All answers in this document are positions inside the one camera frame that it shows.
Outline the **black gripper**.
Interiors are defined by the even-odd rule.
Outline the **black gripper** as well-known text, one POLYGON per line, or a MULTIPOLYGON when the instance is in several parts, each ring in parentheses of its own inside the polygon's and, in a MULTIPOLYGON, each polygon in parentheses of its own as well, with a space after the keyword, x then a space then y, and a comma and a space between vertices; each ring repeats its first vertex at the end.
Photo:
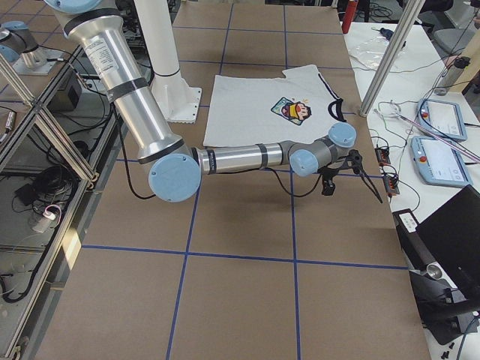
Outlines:
POLYGON ((340 156, 327 166, 323 166, 317 170, 317 173, 322 176, 337 176, 340 171, 352 170, 357 176, 360 176, 367 189, 372 192, 376 199, 383 203, 383 198, 380 195, 376 185, 371 180, 371 177, 365 172, 362 165, 362 156, 356 149, 349 150, 347 155, 340 156))

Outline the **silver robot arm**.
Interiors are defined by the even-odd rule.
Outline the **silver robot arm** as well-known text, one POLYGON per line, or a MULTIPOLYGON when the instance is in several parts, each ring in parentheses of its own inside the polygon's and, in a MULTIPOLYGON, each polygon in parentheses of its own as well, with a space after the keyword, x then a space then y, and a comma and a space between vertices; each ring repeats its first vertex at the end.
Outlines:
POLYGON ((352 170, 375 195, 380 193, 353 148, 355 128, 340 121, 311 144, 293 141, 232 148, 189 148, 171 131, 148 81, 127 45, 123 19, 114 1, 48 1, 64 35, 78 43, 106 89, 106 97, 139 146, 155 196, 177 203, 192 197, 204 175, 237 174, 289 165, 299 176, 316 174, 322 193, 335 191, 333 178, 352 170))

